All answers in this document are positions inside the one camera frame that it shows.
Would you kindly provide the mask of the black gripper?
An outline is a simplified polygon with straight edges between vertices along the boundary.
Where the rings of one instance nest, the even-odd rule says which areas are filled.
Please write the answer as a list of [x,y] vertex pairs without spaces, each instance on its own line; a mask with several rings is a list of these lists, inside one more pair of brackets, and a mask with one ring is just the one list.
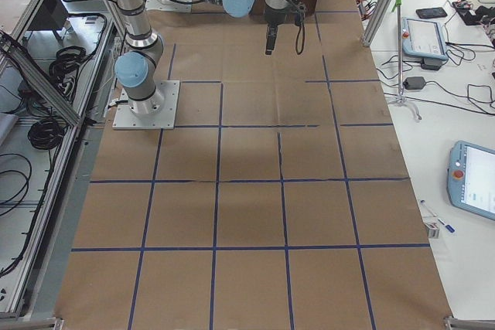
[[265,7],[264,18],[267,23],[265,55],[271,55],[275,49],[278,27],[283,25],[287,19],[287,10]]

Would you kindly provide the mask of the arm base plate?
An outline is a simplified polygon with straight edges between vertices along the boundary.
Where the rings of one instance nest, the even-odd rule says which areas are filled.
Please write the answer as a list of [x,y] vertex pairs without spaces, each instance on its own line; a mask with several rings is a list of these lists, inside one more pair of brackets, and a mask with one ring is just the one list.
[[122,90],[113,121],[115,130],[172,130],[175,127],[180,82],[163,80],[156,83],[153,96],[136,101]]

